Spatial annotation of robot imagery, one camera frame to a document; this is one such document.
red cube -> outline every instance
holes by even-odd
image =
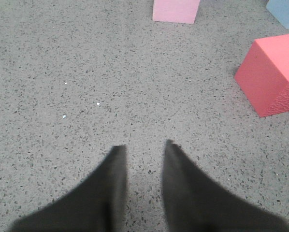
[[[289,34],[256,39],[235,80],[260,117],[289,111]]]

